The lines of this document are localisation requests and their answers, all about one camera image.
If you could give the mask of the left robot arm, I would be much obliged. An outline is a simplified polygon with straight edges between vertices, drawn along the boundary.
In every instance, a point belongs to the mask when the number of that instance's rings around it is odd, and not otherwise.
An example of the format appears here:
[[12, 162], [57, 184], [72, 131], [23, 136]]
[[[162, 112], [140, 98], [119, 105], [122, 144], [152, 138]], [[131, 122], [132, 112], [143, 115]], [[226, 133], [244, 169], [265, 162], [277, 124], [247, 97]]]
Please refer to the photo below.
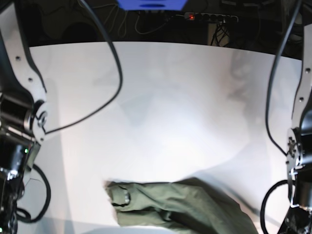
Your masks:
[[280, 234], [310, 234], [312, 232], [312, 26], [304, 26], [302, 73], [292, 111], [292, 126], [288, 130], [286, 153], [287, 179], [275, 183], [266, 193], [260, 209], [263, 233], [265, 208], [270, 194], [279, 186], [288, 186], [290, 208], [279, 228]]

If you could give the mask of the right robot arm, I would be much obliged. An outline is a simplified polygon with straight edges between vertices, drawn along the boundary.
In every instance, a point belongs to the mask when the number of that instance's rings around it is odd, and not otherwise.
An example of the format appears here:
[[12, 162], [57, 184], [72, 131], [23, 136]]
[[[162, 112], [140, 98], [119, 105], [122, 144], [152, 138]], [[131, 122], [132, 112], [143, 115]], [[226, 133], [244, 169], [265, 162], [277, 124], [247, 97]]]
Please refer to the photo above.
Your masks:
[[[51, 187], [35, 159], [44, 142], [47, 121], [46, 87], [23, 33], [15, 0], [0, 3], [0, 231], [15, 234], [18, 222], [36, 223], [51, 201]], [[30, 173], [36, 171], [46, 199], [36, 217], [17, 202]]]

